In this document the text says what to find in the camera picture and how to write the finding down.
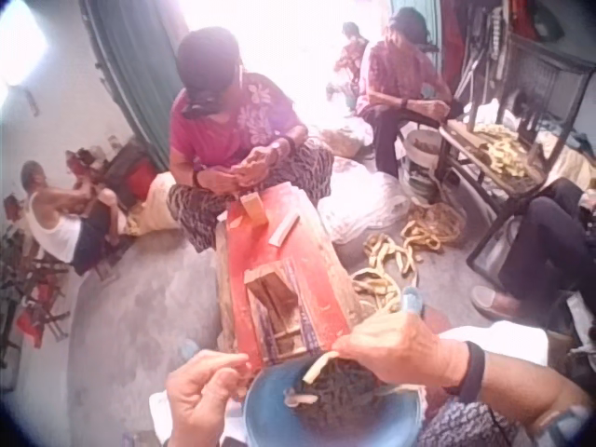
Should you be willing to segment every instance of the white tank top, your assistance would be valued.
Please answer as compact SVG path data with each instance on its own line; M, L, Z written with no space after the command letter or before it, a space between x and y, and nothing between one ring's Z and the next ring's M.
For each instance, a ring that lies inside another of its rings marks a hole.
M81 233L81 219L75 215L62 215L58 224L51 230L47 230L35 218L33 211L35 196L37 193L29 199L29 207L25 211L31 233L45 251L64 263L70 263L75 256L76 242Z

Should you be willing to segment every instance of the blue bowl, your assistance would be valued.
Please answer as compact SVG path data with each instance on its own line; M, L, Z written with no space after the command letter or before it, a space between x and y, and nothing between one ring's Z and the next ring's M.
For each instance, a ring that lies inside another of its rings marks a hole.
M418 393L405 391L383 397L378 419L355 437L329 440L303 426L283 403L283 391L294 386L312 358L287 361L262 370L244 402L244 419L250 447L410 447L422 425Z

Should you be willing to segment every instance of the window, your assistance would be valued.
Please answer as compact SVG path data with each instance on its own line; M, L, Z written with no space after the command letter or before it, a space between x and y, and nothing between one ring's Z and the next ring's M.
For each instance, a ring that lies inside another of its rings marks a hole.
M23 0L12 0L0 16L0 105L7 85L17 86L33 71L47 42Z
M325 87L346 43L342 24L355 21L373 42L382 31L383 11L371 0L178 1L189 29L229 29L247 69L276 82L305 121L324 110Z

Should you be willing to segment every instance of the peel pile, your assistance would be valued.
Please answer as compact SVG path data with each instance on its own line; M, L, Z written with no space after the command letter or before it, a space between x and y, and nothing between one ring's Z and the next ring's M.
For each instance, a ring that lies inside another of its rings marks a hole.
M522 157L524 149L518 141L516 132L497 124L480 124L474 130L492 141L481 147L487 150L491 158L491 169L494 172L517 178L527 175Z
M410 285L418 285L417 265L422 259L420 250L439 252L443 243L457 240L464 225L463 218L450 206L439 203L431 206L413 206L412 219L401 230L401 245L385 234L372 235L364 243L369 267L352 275L352 285L363 298L361 305L375 312L392 313L400 310L401 288L385 270L385 263L395 259L403 278Z

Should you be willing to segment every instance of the concrete floor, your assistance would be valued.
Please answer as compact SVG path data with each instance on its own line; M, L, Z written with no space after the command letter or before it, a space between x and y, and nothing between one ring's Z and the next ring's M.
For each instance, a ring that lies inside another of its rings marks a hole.
M465 263L486 222L465 186L455 194L465 204L466 235L458 249L423 255L419 287L454 326L487 326L468 299L483 281ZM375 231L399 240L402 227ZM362 243L370 233L336 247L349 272L365 265ZM154 233L125 253L115 266L117 278L101 282L92 272L82 283L71 280L69 341L55 344L46 336L40 350L26 346L18 389L9 399L43 445L120 445L125 432L152 428L148 398L182 363L183 340L215 346L214 258L211 250L197 254L178 232Z

